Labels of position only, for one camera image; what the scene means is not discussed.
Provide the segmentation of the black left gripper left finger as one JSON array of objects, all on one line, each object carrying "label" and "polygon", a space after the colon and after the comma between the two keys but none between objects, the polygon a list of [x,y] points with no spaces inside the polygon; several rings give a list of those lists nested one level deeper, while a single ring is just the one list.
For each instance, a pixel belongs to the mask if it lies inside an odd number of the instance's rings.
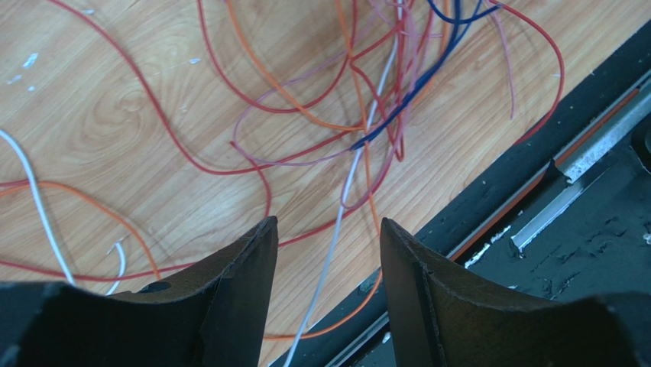
[{"label": "black left gripper left finger", "polygon": [[1,285],[3,366],[256,366],[277,263],[277,219],[137,292]]}]

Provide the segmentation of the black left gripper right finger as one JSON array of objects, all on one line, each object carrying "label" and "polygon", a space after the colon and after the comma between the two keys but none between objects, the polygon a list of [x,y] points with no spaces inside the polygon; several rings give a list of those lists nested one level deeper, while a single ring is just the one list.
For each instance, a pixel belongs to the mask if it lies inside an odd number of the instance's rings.
[{"label": "black left gripper right finger", "polygon": [[650,297],[561,303],[478,276],[381,223],[381,267],[398,366],[648,366]]}]

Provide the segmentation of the aluminium frame rail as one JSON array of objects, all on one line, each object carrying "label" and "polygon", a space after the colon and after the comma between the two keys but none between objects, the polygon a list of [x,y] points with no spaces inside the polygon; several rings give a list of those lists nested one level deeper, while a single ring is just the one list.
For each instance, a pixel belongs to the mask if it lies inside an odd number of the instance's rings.
[{"label": "aluminium frame rail", "polygon": [[[650,297],[649,77],[615,87],[582,83],[556,119],[509,149],[412,236],[472,273],[534,297]],[[335,364],[384,326],[390,331],[384,284],[381,295],[384,312]]]}]

